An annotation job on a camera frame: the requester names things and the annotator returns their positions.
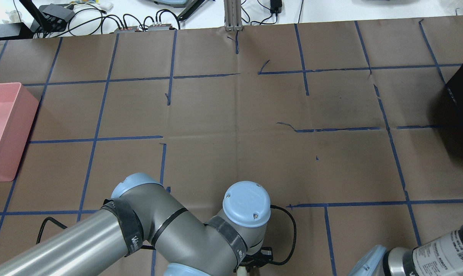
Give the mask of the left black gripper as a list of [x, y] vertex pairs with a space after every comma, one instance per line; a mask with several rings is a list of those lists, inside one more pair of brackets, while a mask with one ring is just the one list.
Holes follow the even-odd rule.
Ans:
[[246, 255], [240, 262], [239, 266], [251, 266], [255, 269], [261, 268], [266, 265], [272, 265], [274, 262], [273, 248], [261, 247], [253, 255]]

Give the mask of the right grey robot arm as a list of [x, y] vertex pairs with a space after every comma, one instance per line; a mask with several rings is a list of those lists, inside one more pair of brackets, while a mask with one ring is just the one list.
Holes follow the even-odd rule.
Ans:
[[463, 225], [414, 249], [376, 245], [349, 276], [463, 276]]

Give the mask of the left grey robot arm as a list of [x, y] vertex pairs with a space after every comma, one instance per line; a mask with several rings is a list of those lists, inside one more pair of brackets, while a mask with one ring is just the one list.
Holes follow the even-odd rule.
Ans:
[[0, 276], [97, 276], [148, 242], [167, 260], [166, 276], [228, 276], [257, 253], [270, 196], [240, 181], [203, 223], [144, 173], [128, 176], [89, 218], [0, 265]]

